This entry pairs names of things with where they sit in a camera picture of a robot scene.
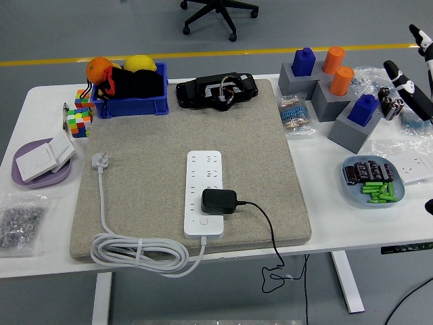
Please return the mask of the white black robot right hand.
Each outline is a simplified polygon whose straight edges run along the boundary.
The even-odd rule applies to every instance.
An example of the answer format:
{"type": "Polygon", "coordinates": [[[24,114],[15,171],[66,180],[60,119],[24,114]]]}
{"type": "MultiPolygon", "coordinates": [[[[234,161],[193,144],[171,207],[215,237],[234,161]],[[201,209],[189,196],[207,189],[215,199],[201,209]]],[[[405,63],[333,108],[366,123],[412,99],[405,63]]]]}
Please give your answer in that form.
{"type": "MultiPolygon", "coordinates": [[[[430,92],[432,92],[432,39],[414,24],[409,25],[409,30],[415,42],[418,52],[424,58],[428,67],[430,92]]],[[[394,88],[398,91],[403,101],[423,121],[432,123],[432,95],[429,97],[391,60],[384,62],[384,68],[394,88]]]]}

